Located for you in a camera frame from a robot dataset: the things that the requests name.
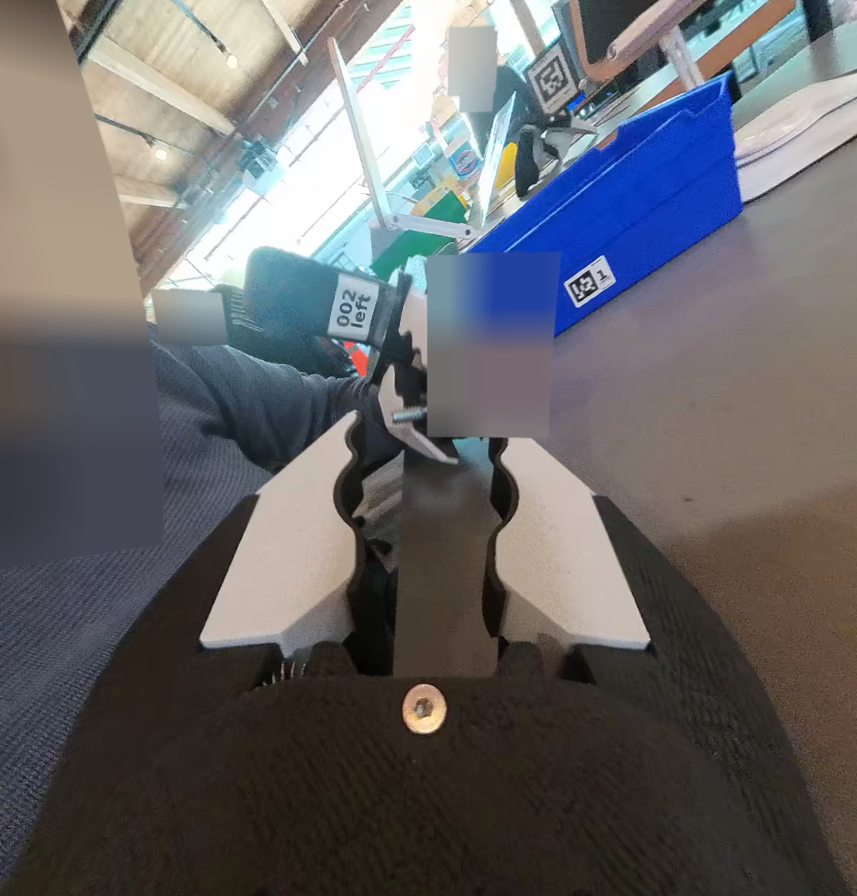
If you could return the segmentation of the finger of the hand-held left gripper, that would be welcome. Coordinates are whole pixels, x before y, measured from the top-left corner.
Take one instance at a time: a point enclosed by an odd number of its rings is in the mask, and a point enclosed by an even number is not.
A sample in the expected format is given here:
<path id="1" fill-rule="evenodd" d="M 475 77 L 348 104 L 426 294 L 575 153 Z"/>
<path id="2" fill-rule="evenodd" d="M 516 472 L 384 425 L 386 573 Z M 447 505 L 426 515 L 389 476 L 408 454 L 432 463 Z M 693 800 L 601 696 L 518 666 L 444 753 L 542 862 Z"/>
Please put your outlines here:
<path id="1" fill-rule="evenodd" d="M 427 258 L 416 255 L 399 271 L 399 285 L 409 278 L 409 291 L 404 299 L 399 332 L 410 337 L 413 352 L 418 357 L 415 364 L 427 364 Z"/>
<path id="2" fill-rule="evenodd" d="M 415 424 L 396 425 L 391 422 L 391 415 L 397 410 L 412 406 L 427 407 L 426 398 L 418 395 L 417 384 L 410 377 L 413 372 L 406 368 L 398 374 L 396 367 L 389 367 L 384 372 L 378 397 L 385 427 L 406 448 L 423 457 L 444 465 L 458 465 L 459 454 L 451 439 L 442 438 L 436 442 L 427 435 L 427 417 Z"/>

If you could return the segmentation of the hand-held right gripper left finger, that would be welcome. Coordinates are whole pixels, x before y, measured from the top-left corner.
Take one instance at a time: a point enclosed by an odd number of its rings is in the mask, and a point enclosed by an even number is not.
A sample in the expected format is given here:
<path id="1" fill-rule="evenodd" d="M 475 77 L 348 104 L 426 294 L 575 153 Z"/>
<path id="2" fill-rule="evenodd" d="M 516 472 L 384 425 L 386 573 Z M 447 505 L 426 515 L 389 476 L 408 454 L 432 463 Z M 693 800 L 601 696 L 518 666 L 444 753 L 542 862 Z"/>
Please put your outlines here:
<path id="1" fill-rule="evenodd" d="M 347 413 L 255 497 L 199 636 L 208 650 L 305 651 L 354 630 L 349 594 L 365 567 L 363 418 Z"/>

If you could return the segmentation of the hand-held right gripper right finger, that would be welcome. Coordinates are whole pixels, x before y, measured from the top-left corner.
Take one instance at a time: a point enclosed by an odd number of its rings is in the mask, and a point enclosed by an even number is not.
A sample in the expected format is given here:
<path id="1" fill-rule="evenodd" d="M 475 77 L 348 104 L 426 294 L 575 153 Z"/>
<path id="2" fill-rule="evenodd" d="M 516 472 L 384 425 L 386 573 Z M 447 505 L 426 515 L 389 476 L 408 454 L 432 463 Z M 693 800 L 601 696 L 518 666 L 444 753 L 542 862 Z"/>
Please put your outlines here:
<path id="1" fill-rule="evenodd" d="M 491 637 L 646 651 L 651 637 L 606 531 L 597 494 L 529 438 L 493 438 L 483 620 Z"/>

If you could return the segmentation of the green board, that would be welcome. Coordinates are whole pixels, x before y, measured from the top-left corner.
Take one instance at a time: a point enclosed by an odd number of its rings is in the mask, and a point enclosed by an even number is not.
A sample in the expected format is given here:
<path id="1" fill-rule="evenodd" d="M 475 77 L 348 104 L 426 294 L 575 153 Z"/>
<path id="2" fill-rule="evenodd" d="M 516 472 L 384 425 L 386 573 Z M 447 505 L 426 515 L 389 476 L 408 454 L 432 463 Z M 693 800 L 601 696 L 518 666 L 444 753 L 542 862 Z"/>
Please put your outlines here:
<path id="1" fill-rule="evenodd" d="M 457 248 L 453 238 L 413 230 L 394 231 L 390 234 L 388 246 L 379 250 L 369 264 L 369 270 L 379 280 L 388 282 L 390 276 L 395 271 L 405 269 L 411 259 L 427 258 L 450 248 Z"/>

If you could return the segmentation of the large blue bin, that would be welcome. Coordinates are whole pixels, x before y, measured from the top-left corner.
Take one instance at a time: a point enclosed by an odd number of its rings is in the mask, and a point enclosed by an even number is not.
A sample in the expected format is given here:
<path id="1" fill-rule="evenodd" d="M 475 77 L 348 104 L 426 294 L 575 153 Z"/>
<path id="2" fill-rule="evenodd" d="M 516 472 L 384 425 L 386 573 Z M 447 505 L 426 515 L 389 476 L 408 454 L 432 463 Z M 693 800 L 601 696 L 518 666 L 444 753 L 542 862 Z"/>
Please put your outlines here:
<path id="1" fill-rule="evenodd" d="M 729 84 L 624 122 L 474 245 L 479 326 L 559 335 L 737 218 Z"/>

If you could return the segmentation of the black white fiducial marker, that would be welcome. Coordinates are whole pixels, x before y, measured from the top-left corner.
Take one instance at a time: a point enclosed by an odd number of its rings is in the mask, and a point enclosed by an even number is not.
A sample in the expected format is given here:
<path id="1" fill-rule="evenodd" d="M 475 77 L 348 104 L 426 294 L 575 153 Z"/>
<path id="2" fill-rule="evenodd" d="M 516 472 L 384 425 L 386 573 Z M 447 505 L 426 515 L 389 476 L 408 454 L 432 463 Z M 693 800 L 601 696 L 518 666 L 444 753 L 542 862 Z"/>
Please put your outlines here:
<path id="1" fill-rule="evenodd" d="M 559 41 L 528 66 L 525 77 L 537 105 L 547 117 L 573 110 L 585 98 L 580 76 Z"/>

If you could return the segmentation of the monitor with tan rim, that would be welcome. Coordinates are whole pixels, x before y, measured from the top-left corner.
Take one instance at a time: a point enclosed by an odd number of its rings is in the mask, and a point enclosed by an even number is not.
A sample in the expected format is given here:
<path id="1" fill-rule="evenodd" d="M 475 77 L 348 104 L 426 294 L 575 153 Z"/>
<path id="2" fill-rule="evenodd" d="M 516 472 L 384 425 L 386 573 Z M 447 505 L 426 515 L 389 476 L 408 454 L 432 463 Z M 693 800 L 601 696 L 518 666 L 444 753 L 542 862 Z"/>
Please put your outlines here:
<path id="1" fill-rule="evenodd" d="M 570 1 L 579 64 L 604 84 L 660 44 L 703 1 Z"/>

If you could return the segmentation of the white monitor base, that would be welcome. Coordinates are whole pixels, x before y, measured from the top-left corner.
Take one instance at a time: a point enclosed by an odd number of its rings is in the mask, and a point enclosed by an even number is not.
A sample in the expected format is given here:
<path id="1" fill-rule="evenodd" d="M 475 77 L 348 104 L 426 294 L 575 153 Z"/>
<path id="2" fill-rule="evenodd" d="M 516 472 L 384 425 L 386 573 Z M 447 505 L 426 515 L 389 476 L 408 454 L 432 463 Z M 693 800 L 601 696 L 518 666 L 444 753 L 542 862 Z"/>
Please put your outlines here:
<path id="1" fill-rule="evenodd" d="M 747 204 L 857 138 L 857 72 L 808 85 L 735 132 L 740 196 Z"/>

